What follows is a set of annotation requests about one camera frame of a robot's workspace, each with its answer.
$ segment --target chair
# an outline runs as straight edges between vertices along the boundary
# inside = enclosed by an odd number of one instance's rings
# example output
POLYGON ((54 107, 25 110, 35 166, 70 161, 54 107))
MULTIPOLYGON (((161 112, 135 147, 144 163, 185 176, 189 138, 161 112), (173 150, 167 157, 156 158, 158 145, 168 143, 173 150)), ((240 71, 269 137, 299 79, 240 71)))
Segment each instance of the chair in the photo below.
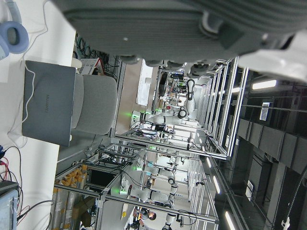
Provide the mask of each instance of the chair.
POLYGON ((117 84, 108 76, 76 74, 71 128, 106 134, 114 120, 117 84))
POLYGON ((96 50, 124 62, 214 63, 280 49, 307 25, 307 1, 53 0, 96 50))

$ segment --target headphones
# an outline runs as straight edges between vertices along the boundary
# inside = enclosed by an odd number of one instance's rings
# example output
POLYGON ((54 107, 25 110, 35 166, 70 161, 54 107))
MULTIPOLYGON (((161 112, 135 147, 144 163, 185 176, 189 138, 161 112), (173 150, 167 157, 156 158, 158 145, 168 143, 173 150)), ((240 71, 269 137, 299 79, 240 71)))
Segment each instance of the headphones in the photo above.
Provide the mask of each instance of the headphones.
POLYGON ((29 46, 27 30, 21 25, 21 17, 15 2, 7 3, 13 21, 0 24, 0 60, 10 53, 23 53, 29 46))

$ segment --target laptop lid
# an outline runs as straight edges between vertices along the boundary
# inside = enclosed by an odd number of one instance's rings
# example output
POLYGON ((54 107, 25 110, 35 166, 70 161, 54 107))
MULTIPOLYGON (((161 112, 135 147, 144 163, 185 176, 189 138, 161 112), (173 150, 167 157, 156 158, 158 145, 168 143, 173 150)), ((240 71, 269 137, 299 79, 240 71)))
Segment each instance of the laptop lid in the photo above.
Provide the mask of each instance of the laptop lid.
MULTIPOLYGON (((29 101, 28 118, 23 122, 26 137, 69 146, 76 69, 36 61, 26 61, 35 73, 34 94, 29 101)), ((24 74, 24 110, 32 94, 33 73, 24 74)))

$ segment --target desk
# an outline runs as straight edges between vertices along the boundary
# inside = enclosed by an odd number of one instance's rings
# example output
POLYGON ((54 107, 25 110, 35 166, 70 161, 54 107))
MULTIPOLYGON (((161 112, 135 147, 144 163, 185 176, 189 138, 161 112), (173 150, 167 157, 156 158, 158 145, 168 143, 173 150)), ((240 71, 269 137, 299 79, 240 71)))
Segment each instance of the desk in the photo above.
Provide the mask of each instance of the desk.
MULTIPOLYGON (((16 0, 23 25, 27 29, 30 44, 44 29, 43 1, 16 0)), ((48 32, 39 36, 26 54, 26 60, 42 61, 65 66, 71 65, 75 30, 65 21, 51 2, 45 5, 48 32)), ((10 18, 6 4, 0 3, 0 22, 10 18)), ((12 146, 8 131, 22 120, 22 101, 24 94, 24 63, 22 54, 10 54, 4 60, 9 63, 7 83, 0 83, 0 145, 5 149, 12 146)), ((25 147, 20 149, 22 156, 24 206, 32 206, 52 198, 53 183, 57 166, 59 146, 28 138, 25 147)), ((15 149, 7 151, 10 170, 19 177, 19 157, 15 149)), ((49 221, 50 204, 35 207, 17 227, 18 230, 42 230, 49 221)))

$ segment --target gray floor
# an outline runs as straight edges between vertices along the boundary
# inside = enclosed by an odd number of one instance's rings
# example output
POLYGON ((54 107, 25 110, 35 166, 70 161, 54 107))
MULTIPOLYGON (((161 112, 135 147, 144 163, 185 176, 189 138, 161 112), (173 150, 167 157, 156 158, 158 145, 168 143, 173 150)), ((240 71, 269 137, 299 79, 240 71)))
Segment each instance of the gray floor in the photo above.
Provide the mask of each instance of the gray floor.
POLYGON ((131 114, 133 110, 142 112, 151 109, 153 101, 153 93, 156 85, 158 68, 153 69, 152 83, 149 91, 148 105, 143 106, 136 104, 136 96, 138 92, 140 72, 142 62, 139 61, 134 65, 127 65, 125 79, 123 84, 122 95, 119 104, 116 131, 118 134, 127 132, 130 129, 131 114))

